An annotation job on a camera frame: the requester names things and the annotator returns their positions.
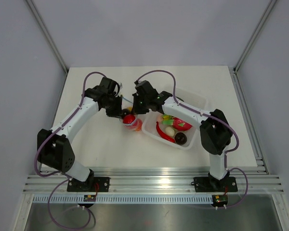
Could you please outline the red apple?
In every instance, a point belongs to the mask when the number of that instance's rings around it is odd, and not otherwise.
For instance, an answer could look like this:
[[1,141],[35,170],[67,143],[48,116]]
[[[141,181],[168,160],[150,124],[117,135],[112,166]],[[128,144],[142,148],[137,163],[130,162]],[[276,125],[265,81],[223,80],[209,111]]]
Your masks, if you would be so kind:
[[127,115],[123,118],[123,123],[124,124],[132,124],[134,122],[134,120],[136,119],[136,117],[134,115]]

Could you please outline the clear zip top bag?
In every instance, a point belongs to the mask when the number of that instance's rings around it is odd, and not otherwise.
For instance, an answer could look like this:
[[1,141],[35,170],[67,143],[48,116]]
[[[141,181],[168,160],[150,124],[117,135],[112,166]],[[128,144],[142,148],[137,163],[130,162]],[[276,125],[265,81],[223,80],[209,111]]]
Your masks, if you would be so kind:
[[142,120],[139,118],[138,115],[132,113],[132,106],[133,102],[126,99],[124,96],[122,97],[122,112],[121,116],[119,117],[120,122],[122,125],[130,130],[139,132],[142,129]]

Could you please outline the orange red tomato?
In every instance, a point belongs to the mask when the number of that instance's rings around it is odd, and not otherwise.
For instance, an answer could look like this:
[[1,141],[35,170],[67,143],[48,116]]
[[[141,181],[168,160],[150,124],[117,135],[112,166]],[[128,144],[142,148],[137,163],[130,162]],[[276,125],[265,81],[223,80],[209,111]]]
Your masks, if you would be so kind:
[[129,130],[131,131],[140,131],[142,130],[142,120],[137,118],[132,123],[129,124]]

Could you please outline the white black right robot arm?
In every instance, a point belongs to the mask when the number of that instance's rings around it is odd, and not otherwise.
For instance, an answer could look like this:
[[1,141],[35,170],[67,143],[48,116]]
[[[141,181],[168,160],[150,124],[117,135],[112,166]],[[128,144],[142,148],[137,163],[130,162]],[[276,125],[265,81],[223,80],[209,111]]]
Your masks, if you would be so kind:
[[132,113],[146,114],[150,111],[177,117],[184,122],[199,128],[201,145],[209,153],[210,171],[209,187],[221,191],[226,187],[230,173],[225,166],[225,148],[230,144],[233,132],[222,111],[200,110],[186,104],[175,93],[157,92],[147,81],[135,81],[136,92],[133,94]]

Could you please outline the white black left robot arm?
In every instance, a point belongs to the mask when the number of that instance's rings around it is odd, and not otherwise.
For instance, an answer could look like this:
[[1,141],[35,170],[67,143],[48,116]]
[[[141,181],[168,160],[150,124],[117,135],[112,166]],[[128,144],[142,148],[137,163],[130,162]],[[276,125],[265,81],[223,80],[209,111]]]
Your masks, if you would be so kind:
[[89,192],[97,189],[94,171],[75,159],[72,141],[101,109],[108,117],[119,118],[122,114],[120,85],[103,76],[99,85],[82,87],[80,102],[65,119],[51,129],[41,129],[37,135],[35,162],[62,173],[69,179],[69,192]]

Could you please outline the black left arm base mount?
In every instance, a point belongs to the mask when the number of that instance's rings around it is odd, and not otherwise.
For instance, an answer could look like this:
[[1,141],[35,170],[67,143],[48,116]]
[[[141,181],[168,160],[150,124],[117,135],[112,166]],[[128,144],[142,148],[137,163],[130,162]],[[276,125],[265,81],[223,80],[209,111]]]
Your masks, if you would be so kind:
[[90,177],[86,181],[72,179],[67,185],[67,191],[73,193],[86,192],[102,192],[109,191],[110,178],[109,177]]

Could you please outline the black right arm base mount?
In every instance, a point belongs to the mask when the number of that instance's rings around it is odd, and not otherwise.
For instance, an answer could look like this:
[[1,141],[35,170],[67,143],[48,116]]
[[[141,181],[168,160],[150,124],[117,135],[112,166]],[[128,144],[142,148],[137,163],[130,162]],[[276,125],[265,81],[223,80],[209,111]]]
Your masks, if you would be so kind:
[[235,177],[225,177],[222,180],[210,177],[194,177],[190,184],[194,186],[197,193],[238,192]]

